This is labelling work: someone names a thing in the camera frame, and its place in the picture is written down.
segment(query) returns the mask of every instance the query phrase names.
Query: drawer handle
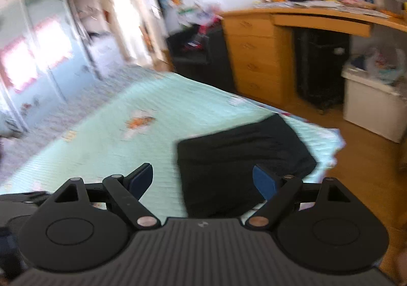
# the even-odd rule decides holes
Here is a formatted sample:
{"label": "drawer handle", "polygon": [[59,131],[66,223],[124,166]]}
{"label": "drawer handle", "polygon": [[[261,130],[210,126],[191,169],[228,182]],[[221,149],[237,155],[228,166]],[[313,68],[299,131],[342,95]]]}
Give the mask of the drawer handle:
{"label": "drawer handle", "polygon": [[257,84],[254,84],[254,83],[250,83],[249,86],[250,86],[252,89],[260,89],[260,87],[259,87]]}
{"label": "drawer handle", "polygon": [[243,44],[243,47],[246,49],[254,50],[256,47],[250,43]]}
{"label": "drawer handle", "polygon": [[251,70],[251,71],[256,71],[258,69],[258,67],[253,63],[249,63],[248,64],[248,69]]}
{"label": "drawer handle", "polygon": [[240,23],[243,27],[249,28],[252,27],[253,25],[247,21],[243,21]]}

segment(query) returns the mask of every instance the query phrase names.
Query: wooden floor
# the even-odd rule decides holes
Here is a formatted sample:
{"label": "wooden floor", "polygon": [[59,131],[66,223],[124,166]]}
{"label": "wooden floor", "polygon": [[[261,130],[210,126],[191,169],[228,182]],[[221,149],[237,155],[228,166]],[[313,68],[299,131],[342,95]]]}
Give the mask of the wooden floor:
{"label": "wooden floor", "polygon": [[[158,63],[155,69],[167,71],[168,66]],[[337,166],[327,176],[338,178],[386,226],[390,245],[380,268],[397,281],[395,257],[407,241],[407,232],[398,225],[398,218],[407,211],[407,174],[397,173],[398,144],[345,121],[340,107],[320,115],[315,107],[295,98],[284,109],[341,131],[346,147],[337,154]]]}

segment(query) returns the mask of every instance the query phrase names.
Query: sliding wardrobe door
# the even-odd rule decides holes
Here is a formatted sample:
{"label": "sliding wardrobe door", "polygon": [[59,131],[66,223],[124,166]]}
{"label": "sliding wardrobe door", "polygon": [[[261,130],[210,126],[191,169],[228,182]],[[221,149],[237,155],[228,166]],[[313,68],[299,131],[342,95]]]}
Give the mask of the sliding wardrobe door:
{"label": "sliding wardrobe door", "polygon": [[15,2],[0,11],[0,92],[23,128],[32,127],[62,102],[34,55],[21,5]]}
{"label": "sliding wardrobe door", "polygon": [[42,62],[68,100],[96,80],[68,4],[66,0],[22,0],[22,5]]}

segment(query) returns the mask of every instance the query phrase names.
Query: wooden drawer cabinet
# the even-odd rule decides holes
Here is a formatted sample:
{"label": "wooden drawer cabinet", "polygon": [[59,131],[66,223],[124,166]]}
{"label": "wooden drawer cabinet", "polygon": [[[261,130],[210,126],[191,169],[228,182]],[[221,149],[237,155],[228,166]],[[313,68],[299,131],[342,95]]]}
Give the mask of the wooden drawer cabinet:
{"label": "wooden drawer cabinet", "polygon": [[273,37],[271,15],[259,14],[244,17],[231,17],[223,20],[227,35]]}
{"label": "wooden drawer cabinet", "polygon": [[280,77],[274,38],[230,36],[227,41],[233,69]]}
{"label": "wooden drawer cabinet", "polygon": [[276,105],[282,104],[281,85],[274,82],[273,77],[261,73],[247,75],[236,72],[235,80],[239,92]]}

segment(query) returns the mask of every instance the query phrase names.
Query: white storage box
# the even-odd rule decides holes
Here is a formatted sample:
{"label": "white storage box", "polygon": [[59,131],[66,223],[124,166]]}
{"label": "white storage box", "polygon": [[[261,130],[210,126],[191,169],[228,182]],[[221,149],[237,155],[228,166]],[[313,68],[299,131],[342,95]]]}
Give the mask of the white storage box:
{"label": "white storage box", "polygon": [[344,119],[400,143],[407,127],[407,105],[395,89],[346,66]]}

